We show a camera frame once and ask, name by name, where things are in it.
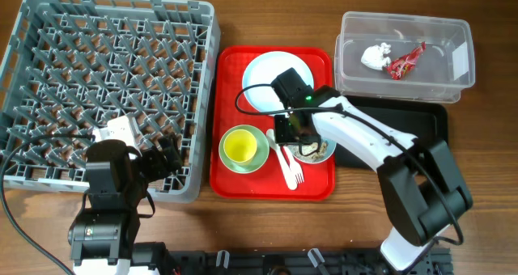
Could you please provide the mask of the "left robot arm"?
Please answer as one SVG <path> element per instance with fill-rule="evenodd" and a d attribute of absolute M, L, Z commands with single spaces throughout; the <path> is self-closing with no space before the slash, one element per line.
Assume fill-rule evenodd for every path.
<path fill-rule="evenodd" d="M 68 234 L 76 274 L 179 274 L 164 243 L 138 243 L 138 212 L 151 199 L 150 183 L 177 173 L 182 158 L 175 135 L 138 151 L 121 140 L 93 144 L 86 153 L 89 182 Z"/>

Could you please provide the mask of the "food scraps rice and nuts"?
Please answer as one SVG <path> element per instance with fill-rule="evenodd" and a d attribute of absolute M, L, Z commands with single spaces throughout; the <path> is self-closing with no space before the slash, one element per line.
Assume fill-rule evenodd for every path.
<path fill-rule="evenodd" d="M 310 145 L 301 146 L 298 149 L 297 154 L 302 159 L 310 161 L 319 160 L 325 157 L 327 147 L 328 145 L 326 142 L 322 142 L 321 144 L 314 142 Z"/>

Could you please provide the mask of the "red snack wrapper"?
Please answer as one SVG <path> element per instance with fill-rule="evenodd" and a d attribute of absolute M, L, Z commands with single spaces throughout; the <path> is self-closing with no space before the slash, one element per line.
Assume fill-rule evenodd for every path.
<path fill-rule="evenodd" d="M 426 43 L 422 42 L 414 48 L 410 53 L 399 57 L 392 61 L 385 69 L 392 79 L 401 80 L 404 78 L 416 65 L 422 53 L 426 50 Z"/>

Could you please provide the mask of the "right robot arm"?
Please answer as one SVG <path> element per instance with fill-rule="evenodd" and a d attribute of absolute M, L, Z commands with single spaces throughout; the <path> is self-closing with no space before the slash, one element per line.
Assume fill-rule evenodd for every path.
<path fill-rule="evenodd" d="M 279 143 L 329 139 L 376 172 L 393 225 L 380 253 L 393 269 L 413 268 L 450 226 L 457 233 L 453 244 L 463 244 L 458 219 L 473 206 L 473 198 L 445 141 L 393 129 L 329 86 L 276 85 L 274 92 L 289 113 L 276 133 Z"/>

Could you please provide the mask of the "yellow cup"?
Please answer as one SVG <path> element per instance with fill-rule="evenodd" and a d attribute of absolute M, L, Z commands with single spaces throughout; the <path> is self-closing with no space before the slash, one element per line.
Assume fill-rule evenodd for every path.
<path fill-rule="evenodd" d="M 224 138 L 223 150 L 233 163 L 247 165 L 257 152 L 257 139 L 247 129 L 233 129 Z"/>

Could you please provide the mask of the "light blue bowl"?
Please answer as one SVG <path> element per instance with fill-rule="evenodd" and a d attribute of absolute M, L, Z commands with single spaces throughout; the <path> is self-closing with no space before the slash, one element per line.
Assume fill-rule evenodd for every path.
<path fill-rule="evenodd" d="M 303 163 L 317 164 L 323 163 L 330 158 L 333 155 L 336 146 L 336 142 L 323 139 L 320 145 L 318 145 L 317 142 L 314 142 L 312 144 L 302 146 L 288 145 L 287 148 L 299 161 Z"/>

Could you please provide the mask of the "white napkin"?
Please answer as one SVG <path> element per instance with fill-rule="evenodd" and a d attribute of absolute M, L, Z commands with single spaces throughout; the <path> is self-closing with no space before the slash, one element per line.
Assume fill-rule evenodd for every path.
<path fill-rule="evenodd" d="M 390 53 L 390 44 L 381 43 L 373 45 L 365 49 L 360 61 L 370 69 L 382 70 L 392 63 L 391 58 L 388 57 Z"/>

